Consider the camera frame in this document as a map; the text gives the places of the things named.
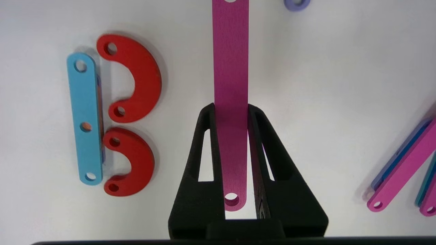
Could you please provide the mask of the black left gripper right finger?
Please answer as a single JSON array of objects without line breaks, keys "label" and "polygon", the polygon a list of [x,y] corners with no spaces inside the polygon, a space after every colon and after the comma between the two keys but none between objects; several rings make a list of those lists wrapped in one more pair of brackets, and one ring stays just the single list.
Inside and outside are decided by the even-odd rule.
[{"label": "black left gripper right finger", "polygon": [[265,113],[252,104],[249,145],[257,219],[280,222],[287,238],[324,236],[327,214]]}]

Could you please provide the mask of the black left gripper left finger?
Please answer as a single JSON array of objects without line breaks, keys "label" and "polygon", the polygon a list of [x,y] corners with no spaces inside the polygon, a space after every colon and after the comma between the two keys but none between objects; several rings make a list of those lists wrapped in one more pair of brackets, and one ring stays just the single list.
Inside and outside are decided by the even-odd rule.
[{"label": "black left gripper left finger", "polygon": [[[214,179],[199,182],[204,133],[209,130]],[[189,156],[169,217],[172,239],[205,239],[207,228],[225,220],[224,191],[218,144],[215,105],[204,107],[198,116]]]}]

